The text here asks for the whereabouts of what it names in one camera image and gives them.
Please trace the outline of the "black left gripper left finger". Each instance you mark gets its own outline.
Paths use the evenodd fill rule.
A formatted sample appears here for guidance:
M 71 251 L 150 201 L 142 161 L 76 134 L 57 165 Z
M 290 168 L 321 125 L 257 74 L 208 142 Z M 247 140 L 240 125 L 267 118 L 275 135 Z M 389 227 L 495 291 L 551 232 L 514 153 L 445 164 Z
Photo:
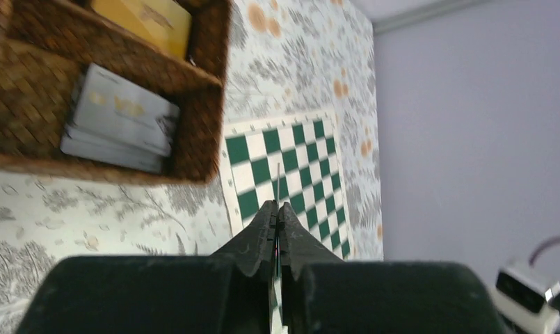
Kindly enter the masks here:
M 278 203 L 267 200 L 252 221 L 211 256 L 232 260 L 247 278 L 271 282 L 275 274 Z

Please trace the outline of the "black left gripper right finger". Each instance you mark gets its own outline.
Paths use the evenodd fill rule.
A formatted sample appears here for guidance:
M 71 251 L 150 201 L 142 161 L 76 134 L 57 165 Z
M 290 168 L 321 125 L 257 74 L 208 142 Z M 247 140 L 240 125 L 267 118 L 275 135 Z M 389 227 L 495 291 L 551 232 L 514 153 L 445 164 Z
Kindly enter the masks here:
M 289 202 L 279 209 L 278 219 L 282 282 L 315 282 L 327 269 L 344 263 L 302 225 Z

